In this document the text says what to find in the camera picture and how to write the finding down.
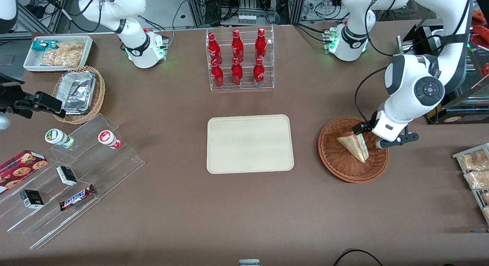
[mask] snickers bar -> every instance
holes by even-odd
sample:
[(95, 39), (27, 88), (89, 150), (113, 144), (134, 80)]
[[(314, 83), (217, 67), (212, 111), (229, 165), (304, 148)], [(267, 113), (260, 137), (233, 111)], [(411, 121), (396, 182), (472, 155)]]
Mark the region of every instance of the snickers bar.
[(66, 210), (68, 207), (75, 205), (78, 203), (80, 200), (83, 198), (91, 195), (92, 193), (95, 193), (96, 190), (93, 188), (93, 185), (90, 185), (87, 188), (84, 188), (82, 191), (79, 193), (73, 195), (72, 197), (68, 198), (65, 202), (60, 203), (61, 211)]

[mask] wicker basket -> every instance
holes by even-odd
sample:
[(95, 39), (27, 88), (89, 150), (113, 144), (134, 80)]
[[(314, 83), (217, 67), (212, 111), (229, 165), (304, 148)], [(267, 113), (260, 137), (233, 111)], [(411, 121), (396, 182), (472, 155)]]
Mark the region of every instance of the wicker basket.
[(334, 175), (351, 183), (366, 183), (379, 177), (387, 167), (389, 150), (376, 146), (380, 139), (372, 132), (363, 134), (369, 152), (365, 163), (358, 161), (338, 140), (337, 137), (362, 122), (361, 118), (340, 117), (323, 127), (317, 143), (319, 155), (324, 165)]
[[(95, 118), (95, 116), (97, 116), (97, 114), (100, 112), (100, 108), (102, 107), (102, 104), (104, 102), (104, 95), (105, 95), (104, 78), (100, 76), (100, 73), (95, 68), (90, 66), (76, 68), (68, 72), (73, 73), (73, 72), (81, 72), (81, 71), (90, 71), (96, 74), (97, 76), (96, 86), (91, 102), (91, 109), (89, 113), (87, 113), (86, 115), (66, 115), (64, 118), (59, 118), (58, 116), (54, 116), (54, 118), (56, 118), (56, 120), (58, 121), (64, 123), (71, 123), (72, 125), (80, 125), (82, 123), (86, 123), (91, 119)], [(56, 97), (60, 83), (61, 83), (61, 78), (58, 80), (58, 83), (54, 87), (53, 97)]]

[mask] acrylic bottle rack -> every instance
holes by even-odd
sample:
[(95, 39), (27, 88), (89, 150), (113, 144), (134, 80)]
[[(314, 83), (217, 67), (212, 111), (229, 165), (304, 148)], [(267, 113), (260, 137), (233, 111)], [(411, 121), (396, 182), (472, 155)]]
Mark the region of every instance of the acrylic bottle rack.
[[(44, 156), (49, 165), (24, 180), (21, 186), (0, 195), (0, 214), (8, 232), (23, 233), (30, 249), (39, 249), (87, 212), (124, 179), (139, 169), (144, 162), (138, 153), (124, 142), (118, 126), (102, 114), (85, 123), (70, 134), (75, 139), (71, 149), (53, 146)], [(120, 137), (123, 146), (111, 149), (98, 142), (102, 130), (112, 131)], [(75, 186), (61, 183), (56, 167), (71, 168), (78, 182)], [(60, 202), (93, 184), (96, 193), (61, 212)], [(19, 192), (39, 191), (44, 206), (28, 209)]]
[[(253, 84), (253, 68), (255, 67), (255, 42), (258, 37), (258, 29), (265, 29), (265, 39), (267, 39), (267, 56), (264, 58), (263, 66), (265, 68), (264, 85), (262, 87), (255, 87)], [(233, 65), (233, 51), (231, 43), (233, 41), (233, 33), (227, 27), (211, 28), (206, 32), (206, 55), (207, 55), (207, 67), (209, 70), (209, 85), (211, 90), (250, 90), (250, 89), (269, 89), (274, 88), (274, 28), (272, 26), (262, 27), (237, 27), (240, 31), (241, 39), (244, 45), (244, 61), (241, 63), (243, 67), (243, 83), (241, 86), (236, 86), (232, 81), (231, 67)], [(211, 74), (211, 58), (209, 55), (209, 39), (208, 33), (213, 32), (215, 34), (215, 40), (220, 45), (220, 53), (222, 56), (222, 64), (220, 65), (222, 72), (224, 73), (224, 87), (215, 87)]]

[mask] coca-cola bottle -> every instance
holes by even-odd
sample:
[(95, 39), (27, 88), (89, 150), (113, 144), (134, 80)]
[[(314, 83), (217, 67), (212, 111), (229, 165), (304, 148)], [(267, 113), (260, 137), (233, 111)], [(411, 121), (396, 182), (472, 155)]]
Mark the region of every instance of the coca-cola bottle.
[(231, 46), (233, 47), (233, 57), (238, 57), (240, 63), (243, 62), (245, 60), (245, 49), (243, 40), (240, 37), (240, 31), (237, 29), (233, 31), (233, 43)]
[(264, 85), (265, 68), (263, 67), (262, 58), (256, 59), (255, 68), (253, 68), (253, 84), (255, 87), (262, 87)]
[(220, 68), (217, 59), (213, 59), (211, 68), (212, 80), (217, 88), (224, 87), (224, 74), (222, 74), (222, 69)]
[(255, 42), (255, 56), (256, 58), (265, 59), (267, 55), (267, 39), (265, 39), (265, 29), (258, 29), (258, 38)]
[(222, 64), (222, 57), (220, 55), (219, 43), (215, 40), (215, 34), (210, 32), (207, 36), (209, 37), (209, 55), (211, 56), (211, 62), (216, 59), (217, 64), (220, 65)]
[(243, 67), (241, 67), (238, 57), (233, 58), (231, 73), (233, 74), (234, 85), (240, 86), (243, 83)]

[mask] cookie box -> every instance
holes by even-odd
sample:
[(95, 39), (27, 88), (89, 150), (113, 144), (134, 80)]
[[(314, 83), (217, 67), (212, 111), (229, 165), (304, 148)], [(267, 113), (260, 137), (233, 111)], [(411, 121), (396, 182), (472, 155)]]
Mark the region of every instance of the cookie box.
[(0, 165), (0, 195), (47, 165), (44, 156), (33, 151), (22, 151)]

